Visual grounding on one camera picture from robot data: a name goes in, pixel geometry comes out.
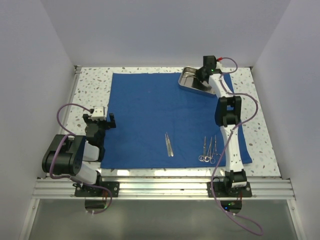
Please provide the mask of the silver surgical scissors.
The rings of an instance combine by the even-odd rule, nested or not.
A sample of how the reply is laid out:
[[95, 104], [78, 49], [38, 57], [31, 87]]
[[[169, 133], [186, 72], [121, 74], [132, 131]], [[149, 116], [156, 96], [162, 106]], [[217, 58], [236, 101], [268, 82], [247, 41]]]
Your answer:
[[209, 157], [207, 156], [206, 154], [207, 152], [207, 137], [205, 136], [204, 137], [204, 140], [203, 140], [203, 150], [202, 150], [202, 155], [200, 155], [198, 157], [198, 160], [200, 162], [205, 162], [205, 163], [208, 163], [210, 160], [209, 160]]

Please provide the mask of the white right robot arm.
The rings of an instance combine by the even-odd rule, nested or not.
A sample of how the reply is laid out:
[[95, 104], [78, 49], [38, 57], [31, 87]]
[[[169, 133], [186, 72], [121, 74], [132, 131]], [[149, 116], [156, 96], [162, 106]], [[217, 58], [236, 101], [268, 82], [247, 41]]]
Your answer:
[[234, 93], [225, 81], [228, 72], [223, 72], [221, 61], [224, 57], [214, 55], [203, 57], [202, 67], [195, 71], [195, 79], [207, 83], [215, 92], [217, 105], [214, 120], [223, 139], [223, 150], [216, 162], [218, 167], [225, 158], [225, 170], [222, 180], [215, 182], [216, 173], [212, 173], [210, 189], [212, 196], [223, 192], [228, 197], [237, 197], [246, 189], [248, 180], [241, 157], [239, 131], [242, 125], [242, 93]]

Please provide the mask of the silver surgical forceps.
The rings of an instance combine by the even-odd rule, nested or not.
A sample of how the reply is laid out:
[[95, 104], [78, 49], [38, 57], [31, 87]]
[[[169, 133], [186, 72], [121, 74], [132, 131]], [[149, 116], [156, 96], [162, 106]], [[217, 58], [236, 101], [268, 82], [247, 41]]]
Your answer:
[[213, 144], [213, 149], [212, 149], [212, 156], [220, 156], [221, 154], [218, 153], [218, 148], [217, 148], [217, 136], [214, 136], [214, 144]]
[[213, 146], [213, 138], [211, 137], [210, 138], [210, 143], [209, 143], [209, 147], [208, 147], [208, 150], [207, 150], [207, 154], [205, 156], [205, 159], [204, 161], [206, 163], [210, 163], [210, 164], [214, 164], [215, 163], [215, 160], [213, 160], [213, 152], [212, 152], [212, 146]]

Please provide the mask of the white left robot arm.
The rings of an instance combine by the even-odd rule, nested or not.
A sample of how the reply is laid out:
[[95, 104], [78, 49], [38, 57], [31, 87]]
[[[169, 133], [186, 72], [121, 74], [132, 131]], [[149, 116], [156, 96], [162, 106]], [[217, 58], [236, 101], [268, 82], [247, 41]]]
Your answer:
[[57, 134], [49, 145], [41, 163], [42, 170], [52, 179], [68, 178], [86, 185], [92, 196], [103, 193], [104, 184], [100, 173], [84, 162], [102, 162], [105, 155], [106, 131], [116, 127], [115, 116], [109, 120], [83, 115], [86, 123], [85, 135]]

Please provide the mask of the stainless steel instrument tray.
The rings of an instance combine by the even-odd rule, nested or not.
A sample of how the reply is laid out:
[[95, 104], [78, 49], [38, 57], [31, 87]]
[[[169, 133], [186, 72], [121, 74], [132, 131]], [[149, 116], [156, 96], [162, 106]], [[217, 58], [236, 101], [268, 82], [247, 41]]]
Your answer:
[[196, 78], [196, 70], [196, 68], [191, 66], [184, 67], [178, 79], [179, 87], [192, 93], [215, 97], [216, 93], [214, 89], [205, 81], [200, 82]]

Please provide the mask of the silver scalpel handle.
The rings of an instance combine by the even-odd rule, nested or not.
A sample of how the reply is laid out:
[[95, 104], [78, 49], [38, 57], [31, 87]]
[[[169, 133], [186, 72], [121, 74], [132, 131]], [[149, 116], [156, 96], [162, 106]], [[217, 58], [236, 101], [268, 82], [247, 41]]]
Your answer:
[[167, 155], [168, 155], [168, 157], [171, 157], [171, 152], [170, 152], [168, 137], [167, 137], [167, 134], [166, 134], [166, 133], [165, 133], [165, 144], [166, 144], [166, 149], [167, 149]]
[[172, 144], [171, 144], [171, 140], [169, 138], [169, 135], [167, 134], [167, 139], [168, 139], [168, 147], [169, 147], [169, 154], [171, 157], [174, 156], [174, 152], [173, 152], [173, 148], [172, 148]]

